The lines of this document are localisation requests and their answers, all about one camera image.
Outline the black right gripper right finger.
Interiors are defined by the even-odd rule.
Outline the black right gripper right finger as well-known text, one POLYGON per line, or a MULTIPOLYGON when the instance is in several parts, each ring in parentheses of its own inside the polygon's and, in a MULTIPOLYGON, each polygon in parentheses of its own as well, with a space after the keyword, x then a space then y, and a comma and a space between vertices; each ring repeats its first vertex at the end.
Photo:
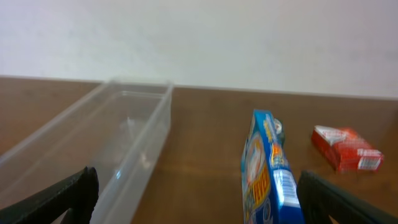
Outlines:
POLYGON ((297 197, 306 223, 384 224, 397 218, 360 200, 308 170, 301 172, 297 197))

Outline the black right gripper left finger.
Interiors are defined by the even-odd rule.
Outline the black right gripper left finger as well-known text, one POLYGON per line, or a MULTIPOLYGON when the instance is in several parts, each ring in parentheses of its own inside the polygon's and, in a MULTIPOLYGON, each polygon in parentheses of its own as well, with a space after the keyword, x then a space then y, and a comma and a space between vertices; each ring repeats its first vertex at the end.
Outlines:
POLYGON ((63 179, 36 194, 1 209, 1 224, 46 224, 64 214, 62 223, 89 224, 99 198, 94 167, 63 179))

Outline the clear plastic container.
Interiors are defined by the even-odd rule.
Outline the clear plastic container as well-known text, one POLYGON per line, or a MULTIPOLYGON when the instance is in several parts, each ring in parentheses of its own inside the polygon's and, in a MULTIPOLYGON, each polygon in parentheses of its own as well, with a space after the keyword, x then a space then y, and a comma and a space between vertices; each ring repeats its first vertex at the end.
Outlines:
POLYGON ((89 92, 1 157, 8 207, 94 167, 92 223, 130 223, 170 130, 170 82, 113 80, 89 92))

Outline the blue Kool Fever box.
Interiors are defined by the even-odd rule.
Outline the blue Kool Fever box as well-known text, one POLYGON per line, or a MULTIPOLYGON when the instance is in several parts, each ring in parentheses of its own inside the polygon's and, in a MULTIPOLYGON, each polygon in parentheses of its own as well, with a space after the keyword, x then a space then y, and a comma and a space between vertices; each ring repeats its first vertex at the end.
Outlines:
POLYGON ((282 123, 254 110, 241 157, 244 223, 304 223, 297 185, 284 153, 282 123))

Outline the red Panadol box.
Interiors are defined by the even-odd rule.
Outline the red Panadol box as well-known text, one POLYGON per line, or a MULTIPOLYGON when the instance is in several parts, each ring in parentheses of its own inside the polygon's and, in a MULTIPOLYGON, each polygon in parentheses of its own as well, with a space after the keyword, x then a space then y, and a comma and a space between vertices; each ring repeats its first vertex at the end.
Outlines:
POLYGON ((319 153, 337 172, 377 171, 384 155, 351 128, 316 125, 311 140, 319 153))

